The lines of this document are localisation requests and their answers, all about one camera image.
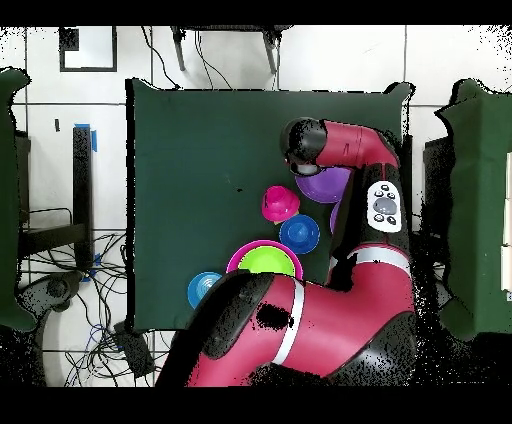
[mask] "magenta cup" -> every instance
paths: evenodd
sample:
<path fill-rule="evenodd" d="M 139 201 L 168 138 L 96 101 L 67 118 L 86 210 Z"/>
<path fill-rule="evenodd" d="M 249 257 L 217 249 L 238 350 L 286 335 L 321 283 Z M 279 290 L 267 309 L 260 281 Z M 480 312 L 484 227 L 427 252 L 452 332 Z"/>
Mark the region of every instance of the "magenta cup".
<path fill-rule="evenodd" d="M 263 195 L 261 213 L 265 219 L 278 224 L 299 212 L 299 197 L 283 186 L 269 187 Z"/>

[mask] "green plate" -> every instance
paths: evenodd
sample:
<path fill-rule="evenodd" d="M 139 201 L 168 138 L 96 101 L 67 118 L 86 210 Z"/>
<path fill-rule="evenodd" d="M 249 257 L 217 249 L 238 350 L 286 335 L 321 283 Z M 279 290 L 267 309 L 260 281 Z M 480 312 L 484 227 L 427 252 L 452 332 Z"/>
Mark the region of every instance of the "green plate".
<path fill-rule="evenodd" d="M 295 275 L 295 265 L 281 249 L 273 246 L 261 246 L 247 252 L 242 258 L 239 269 L 248 269 L 252 273 L 276 272 Z"/>

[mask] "green panel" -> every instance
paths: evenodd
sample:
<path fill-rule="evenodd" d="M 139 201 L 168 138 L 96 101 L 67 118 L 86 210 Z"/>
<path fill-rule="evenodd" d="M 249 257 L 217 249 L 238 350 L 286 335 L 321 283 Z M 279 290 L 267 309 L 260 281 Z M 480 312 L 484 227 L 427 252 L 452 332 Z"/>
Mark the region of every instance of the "green panel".
<path fill-rule="evenodd" d="M 486 92 L 474 80 L 458 86 L 440 112 L 453 131 L 453 210 L 448 284 L 458 298 L 441 314 L 457 337 L 512 333 L 512 303 L 501 291 L 506 155 L 512 151 L 512 96 Z"/>
<path fill-rule="evenodd" d="M 164 91 L 133 80 L 135 97 L 135 327 L 185 328 L 189 281 L 224 273 L 233 253 L 278 239 L 261 201 L 270 185 L 300 194 L 300 212 L 320 227 L 299 259 L 304 278 L 324 281 L 334 205 L 305 198 L 279 150 L 279 135 L 303 116 L 365 125 L 401 139 L 411 87 L 383 93 Z"/>
<path fill-rule="evenodd" d="M 21 71 L 0 69 L 0 325 L 20 331 L 32 330 L 34 318 L 20 308 L 14 297 L 19 280 L 19 194 L 12 98 L 28 84 Z"/>

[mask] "blue bowl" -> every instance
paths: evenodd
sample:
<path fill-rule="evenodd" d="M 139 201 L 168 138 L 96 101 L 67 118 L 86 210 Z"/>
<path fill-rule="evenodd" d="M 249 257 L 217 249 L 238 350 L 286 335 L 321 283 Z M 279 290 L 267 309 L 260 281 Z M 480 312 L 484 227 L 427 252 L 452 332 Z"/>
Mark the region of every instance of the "blue bowl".
<path fill-rule="evenodd" d="M 303 255 L 311 252 L 320 240 L 320 228 L 307 215 L 295 215 L 283 222 L 279 240 L 293 253 Z"/>
<path fill-rule="evenodd" d="M 192 278 L 187 291 L 188 302 L 192 308 L 195 309 L 199 305 L 206 292 L 220 277 L 222 276 L 216 272 L 202 272 Z"/>

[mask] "white control panel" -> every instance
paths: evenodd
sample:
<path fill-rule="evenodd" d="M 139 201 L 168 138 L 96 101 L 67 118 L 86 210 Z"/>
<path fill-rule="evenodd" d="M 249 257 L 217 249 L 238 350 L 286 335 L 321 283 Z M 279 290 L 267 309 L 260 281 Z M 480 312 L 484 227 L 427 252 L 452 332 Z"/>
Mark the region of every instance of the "white control panel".
<path fill-rule="evenodd" d="M 366 218 L 370 227 L 384 233 L 398 233 L 402 229 L 400 195 L 389 181 L 378 181 L 368 189 Z"/>

